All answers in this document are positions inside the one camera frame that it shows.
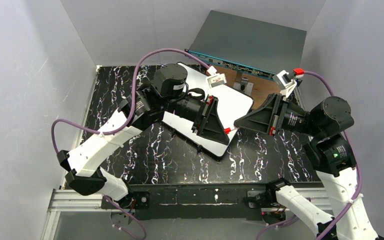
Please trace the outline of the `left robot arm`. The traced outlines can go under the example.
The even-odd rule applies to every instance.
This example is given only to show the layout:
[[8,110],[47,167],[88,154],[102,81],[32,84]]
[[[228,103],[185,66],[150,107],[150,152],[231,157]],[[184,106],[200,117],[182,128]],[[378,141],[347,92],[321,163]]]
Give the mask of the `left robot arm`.
[[185,67],[170,63],[154,74],[152,80],[133,89],[109,120],[86,141],[72,150],[57,153],[66,170],[68,186],[82,196],[102,194],[116,202],[133,196],[125,180],[102,168],[102,162],[124,143],[172,113],[192,123],[193,134],[227,145],[230,141],[217,113],[218,98],[190,88]]

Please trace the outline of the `red marker cap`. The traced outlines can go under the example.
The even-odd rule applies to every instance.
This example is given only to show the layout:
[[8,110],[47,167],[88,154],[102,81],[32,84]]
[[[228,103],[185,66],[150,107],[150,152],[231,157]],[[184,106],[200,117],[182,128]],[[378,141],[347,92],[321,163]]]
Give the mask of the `red marker cap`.
[[224,132],[226,134],[229,134],[231,131],[232,131],[232,129],[230,127],[224,129]]

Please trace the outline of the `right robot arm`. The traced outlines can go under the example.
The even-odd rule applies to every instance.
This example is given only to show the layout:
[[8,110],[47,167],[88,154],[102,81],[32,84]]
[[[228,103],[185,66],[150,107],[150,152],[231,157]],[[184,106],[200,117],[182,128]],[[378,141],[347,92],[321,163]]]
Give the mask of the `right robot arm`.
[[270,136],[278,130],[310,136],[304,152],[325,188],[332,214],[315,206],[285,178],[267,183],[264,192],[246,201],[262,208],[277,204],[289,209],[318,240],[379,240],[365,210],[353,149],[342,135],[353,125],[351,107],[340,97],[327,97],[305,111],[279,93],[270,94],[234,126]]

